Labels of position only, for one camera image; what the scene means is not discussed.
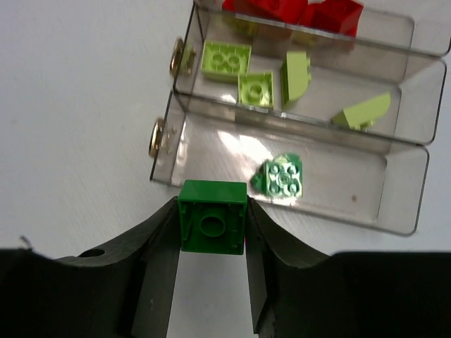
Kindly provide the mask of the lime lego from stack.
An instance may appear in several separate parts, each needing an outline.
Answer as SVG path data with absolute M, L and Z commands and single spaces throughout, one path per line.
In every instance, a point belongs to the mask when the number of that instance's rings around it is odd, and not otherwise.
M 296 103 L 311 81 L 310 58 L 305 51 L 289 51 L 280 68 L 280 93 L 283 109 Z

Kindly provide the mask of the lime curved lego brick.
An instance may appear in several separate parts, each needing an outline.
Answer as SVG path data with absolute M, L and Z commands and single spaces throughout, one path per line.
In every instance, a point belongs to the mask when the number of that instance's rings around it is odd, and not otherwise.
M 386 92 L 342 109 L 330 122 L 348 129 L 366 131 L 387 113 L 390 105 L 391 94 Z

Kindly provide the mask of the red L lego stack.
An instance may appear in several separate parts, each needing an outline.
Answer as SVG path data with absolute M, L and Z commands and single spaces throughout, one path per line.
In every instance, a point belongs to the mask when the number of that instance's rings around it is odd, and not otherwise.
M 224 1 L 222 9 L 354 37 L 364 5 L 352 0 Z

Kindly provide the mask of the green lego from stack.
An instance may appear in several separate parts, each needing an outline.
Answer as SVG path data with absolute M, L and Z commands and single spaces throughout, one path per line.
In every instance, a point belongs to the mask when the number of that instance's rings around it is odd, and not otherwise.
M 254 190 L 268 198 L 302 197 L 302 161 L 297 154 L 284 153 L 264 161 L 252 176 Z

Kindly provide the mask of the small lime lego brick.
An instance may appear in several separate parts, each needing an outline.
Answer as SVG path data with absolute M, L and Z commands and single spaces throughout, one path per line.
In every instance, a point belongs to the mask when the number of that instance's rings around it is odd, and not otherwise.
M 273 72 L 245 73 L 237 78 L 237 100 L 262 108 L 274 107 Z

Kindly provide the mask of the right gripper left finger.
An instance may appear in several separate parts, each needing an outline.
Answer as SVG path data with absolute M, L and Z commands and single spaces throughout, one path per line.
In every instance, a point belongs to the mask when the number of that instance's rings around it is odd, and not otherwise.
M 2 337 L 165 337 L 180 254 L 176 199 L 79 256 L 1 250 Z

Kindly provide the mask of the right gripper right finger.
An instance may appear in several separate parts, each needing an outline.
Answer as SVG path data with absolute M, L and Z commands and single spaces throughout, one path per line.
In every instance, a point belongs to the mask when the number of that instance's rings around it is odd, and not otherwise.
M 449 337 L 448 252 L 327 255 L 249 199 L 246 261 L 260 337 Z

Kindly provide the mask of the small green square lego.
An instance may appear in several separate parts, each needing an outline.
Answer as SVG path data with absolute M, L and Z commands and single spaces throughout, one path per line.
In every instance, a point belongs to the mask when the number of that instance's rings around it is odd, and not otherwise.
M 186 180 L 177 202 L 182 251 L 243 254 L 248 202 L 245 182 Z

